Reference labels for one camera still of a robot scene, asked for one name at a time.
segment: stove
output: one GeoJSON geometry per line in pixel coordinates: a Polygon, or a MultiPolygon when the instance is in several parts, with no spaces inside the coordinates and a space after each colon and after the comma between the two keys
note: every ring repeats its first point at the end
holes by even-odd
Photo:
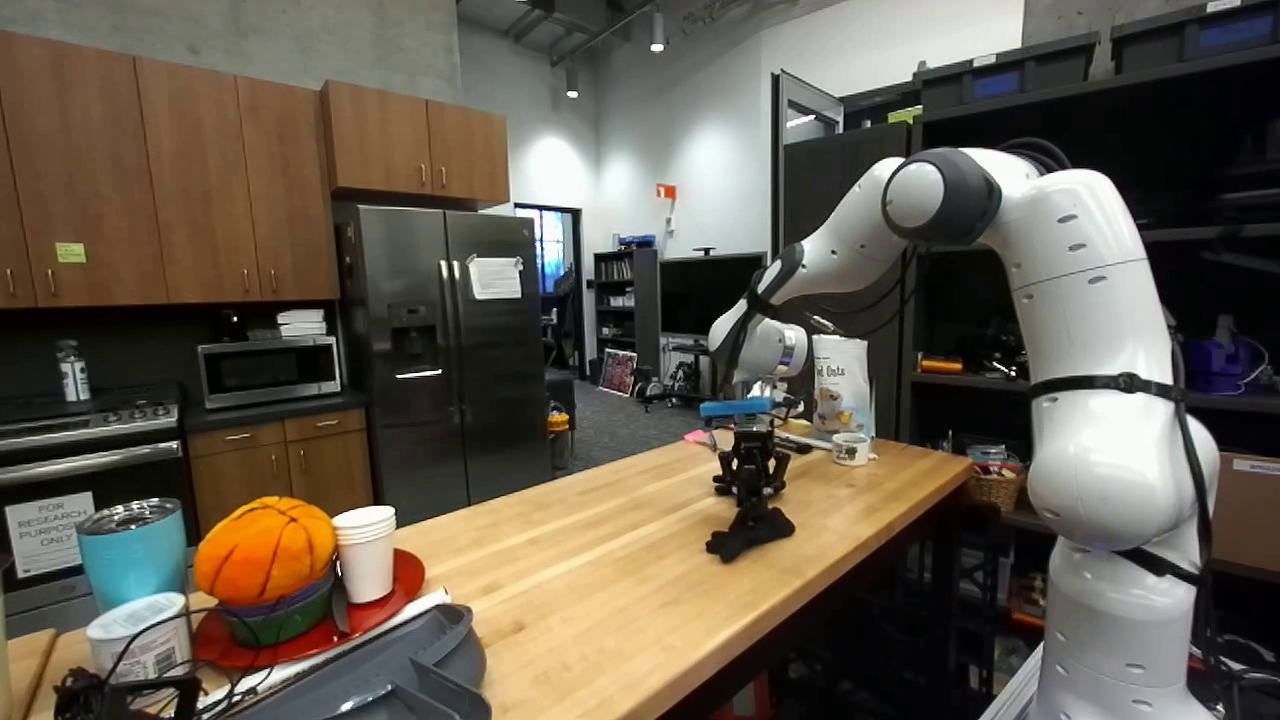
{"type": "Polygon", "coordinates": [[[78,630],[99,610],[77,523],[108,504],[174,495],[197,530],[174,388],[114,388],[89,403],[0,402],[0,561],[7,631],[78,630]]]}

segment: refrigerator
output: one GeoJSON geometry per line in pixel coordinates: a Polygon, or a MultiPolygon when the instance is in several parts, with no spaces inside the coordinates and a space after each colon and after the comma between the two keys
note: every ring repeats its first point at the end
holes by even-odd
{"type": "Polygon", "coordinates": [[[335,205],[345,345],[401,523],[549,482],[532,220],[335,205]]]}

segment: orange basketball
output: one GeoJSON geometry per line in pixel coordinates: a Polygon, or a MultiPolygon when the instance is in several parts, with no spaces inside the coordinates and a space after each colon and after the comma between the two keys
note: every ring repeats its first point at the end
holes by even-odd
{"type": "Polygon", "coordinates": [[[259,495],[222,516],[197,547],[200,591],[269,610],[333,572],[335,533],[325,508],[294,495],[259,495]]]}

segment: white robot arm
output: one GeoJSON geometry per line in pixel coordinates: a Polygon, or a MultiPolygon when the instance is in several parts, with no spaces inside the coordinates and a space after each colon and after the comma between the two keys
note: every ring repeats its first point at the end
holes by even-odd
{"type": "Polygon", "coordinates": [[[1176,356],[1134,223],[1100,174],[1047,174],[982,147],[881,162],[824,227],[789,249],[711,332],[736,382],[778,373],[802,297],[874,284],[909,243],[1000,256],[1027,356],[1027,495],[1054,530],[1031,720],[1206,715],[1186,693],[1197,572],[1214,441],[1183,416],[1176,356]]]}

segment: ceiling light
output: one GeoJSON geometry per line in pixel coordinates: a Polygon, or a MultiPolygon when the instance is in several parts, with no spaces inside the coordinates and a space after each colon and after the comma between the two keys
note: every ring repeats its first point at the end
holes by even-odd
{"type": "Polygon", "coordinates": [[[669,23],[662,23],[662,13],[651,13],[649,52],[651,52],[651,56],[669,52],[669,23]]]}
{"type": "Polygon", "coordinates": [[[579,91],[576,91],[576,67],[573,67],[573,66],[562,67],[562,95],[569,95],[569,101],[579,95],[579,91]]]}

